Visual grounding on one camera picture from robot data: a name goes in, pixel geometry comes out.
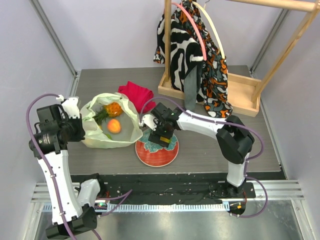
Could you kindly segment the fake peach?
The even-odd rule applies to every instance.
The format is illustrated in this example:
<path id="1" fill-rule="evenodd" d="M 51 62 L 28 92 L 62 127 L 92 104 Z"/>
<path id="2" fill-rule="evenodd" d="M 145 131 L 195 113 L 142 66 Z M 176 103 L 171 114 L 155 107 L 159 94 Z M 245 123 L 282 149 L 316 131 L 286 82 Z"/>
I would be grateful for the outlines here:
<path id="1" fill-rule="evenodd" d="M 121 123 L 113 118 L 107 123 L 107 130 L 112 134 L 119 134 L 122 130 Z"/>

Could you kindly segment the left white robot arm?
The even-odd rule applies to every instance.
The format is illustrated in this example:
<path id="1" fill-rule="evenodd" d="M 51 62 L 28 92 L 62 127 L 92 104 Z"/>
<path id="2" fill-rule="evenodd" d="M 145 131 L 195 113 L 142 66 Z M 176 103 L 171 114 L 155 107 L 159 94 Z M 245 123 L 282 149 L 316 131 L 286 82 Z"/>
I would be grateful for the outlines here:
<path id="1" fill-rule="evenodd" d="M 70 116 L 60 104 L 39 108 L 36 113 L 36 132 L 28 145 L 45 176 L 52 205 L 52 225 L 45 233 L 50 240 L 74 240 L 96 229 L 95 200 L 102 199 L 107 188 L 98 173 L 85 177 L 79 187 L 73 186 L 67 144 L 85 138 L 81 115 Z"/>

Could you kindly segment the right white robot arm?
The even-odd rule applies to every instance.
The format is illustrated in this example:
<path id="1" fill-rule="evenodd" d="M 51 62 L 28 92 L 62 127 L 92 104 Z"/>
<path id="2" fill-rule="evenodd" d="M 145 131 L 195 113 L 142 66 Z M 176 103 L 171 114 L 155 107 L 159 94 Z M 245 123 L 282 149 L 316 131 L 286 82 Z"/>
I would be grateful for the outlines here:
<path id="1" fill-rule="evenodd" d="M 140 124 L 151 129 L 148 140 L 167 148 L 174 131 L 191 131 L 211 137 L 218 142 L 223 157 L 228 161 L 226 193 L 233 198 L 244 192 L 246 160 L 252 150 L 254 137 L 236 116 L 216 119 L 184 110 L 174 110 L 158 103 L 140 118 Z"/>

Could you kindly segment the translucent plastic bag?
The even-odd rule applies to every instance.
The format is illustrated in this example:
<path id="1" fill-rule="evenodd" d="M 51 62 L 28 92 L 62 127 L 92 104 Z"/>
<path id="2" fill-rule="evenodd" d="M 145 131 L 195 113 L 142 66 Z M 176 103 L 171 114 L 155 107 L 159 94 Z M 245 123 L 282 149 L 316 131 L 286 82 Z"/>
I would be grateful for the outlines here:
<path id="1" fill-rule="evenodd" d="M 85 131 L 82 143 L 88 148 L 127 147 L 143 135 L 134 104 L 121 93 L 98 94 L 80 113 Z"/>

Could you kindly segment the fake orange green mango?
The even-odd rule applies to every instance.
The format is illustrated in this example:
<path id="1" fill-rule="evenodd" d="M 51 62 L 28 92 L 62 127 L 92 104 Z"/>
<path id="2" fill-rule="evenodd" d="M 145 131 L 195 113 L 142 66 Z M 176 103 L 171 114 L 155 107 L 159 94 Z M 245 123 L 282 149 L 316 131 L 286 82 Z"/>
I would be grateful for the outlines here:
<path id="1" fill-rule="evenodd" d="M 170 138 L 166 138 L 166 137 L 163 137 L 163 136 L 160 137 L 160 140 L 161 140 L 162 142 L 165 142 L 165 143 L 168 143 L 168 144 L 171 142 L 171 139 L 170 139 Z"/>

